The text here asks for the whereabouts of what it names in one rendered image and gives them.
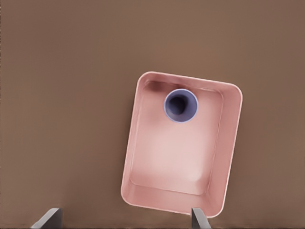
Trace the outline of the lavender blue cup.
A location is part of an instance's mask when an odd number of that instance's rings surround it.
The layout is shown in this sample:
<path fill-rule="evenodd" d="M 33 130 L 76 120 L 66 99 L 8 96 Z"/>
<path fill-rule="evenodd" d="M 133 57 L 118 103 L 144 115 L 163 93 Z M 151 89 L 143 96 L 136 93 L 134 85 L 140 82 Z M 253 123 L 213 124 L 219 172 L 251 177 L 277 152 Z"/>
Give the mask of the lavender blue cup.
<path fill-rule="evenodd" d="M 193 92 L 178 88 L 169 92 L 163 104 L 166 116 L 173 122 L 191 121 L 198 112 L 198 99 Z"/>

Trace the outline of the pink rectangular box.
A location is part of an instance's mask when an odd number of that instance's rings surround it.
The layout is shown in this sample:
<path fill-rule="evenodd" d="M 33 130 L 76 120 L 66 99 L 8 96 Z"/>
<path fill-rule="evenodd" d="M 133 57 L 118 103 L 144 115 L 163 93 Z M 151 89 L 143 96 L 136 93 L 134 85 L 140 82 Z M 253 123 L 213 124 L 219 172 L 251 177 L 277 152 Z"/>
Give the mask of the pink rectangular box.
<path fill-rule="evenodd" d="M 176 123 L 165 114 L 167 94 L 190 90 L 198 112 Z M 232 83 L 146 72 L 138 80 L 121 196 L 133 206 L 208 218 L 223 208 L 243 102 Z"/>

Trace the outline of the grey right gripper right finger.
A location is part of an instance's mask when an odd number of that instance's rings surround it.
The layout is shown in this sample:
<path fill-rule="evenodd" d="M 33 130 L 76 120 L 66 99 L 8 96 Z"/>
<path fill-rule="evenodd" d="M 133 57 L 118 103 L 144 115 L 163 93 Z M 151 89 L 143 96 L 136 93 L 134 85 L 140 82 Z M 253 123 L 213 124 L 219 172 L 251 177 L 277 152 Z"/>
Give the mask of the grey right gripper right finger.
<path fill-rule="evenodd" d="M 192 229 L 211 229 L 209 221 L 200 208 L 192 208 Z"/>

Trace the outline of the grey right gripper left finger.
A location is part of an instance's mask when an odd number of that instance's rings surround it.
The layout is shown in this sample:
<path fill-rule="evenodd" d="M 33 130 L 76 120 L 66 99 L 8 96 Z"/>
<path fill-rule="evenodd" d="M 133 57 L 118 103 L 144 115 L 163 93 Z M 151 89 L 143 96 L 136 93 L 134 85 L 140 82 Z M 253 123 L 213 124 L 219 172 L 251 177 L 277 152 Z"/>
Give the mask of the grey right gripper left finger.
<path fill-rule="evenodd" d="M 31 229 L 63 229 L 62 209 L 51 208 L 30 228 Z"/>

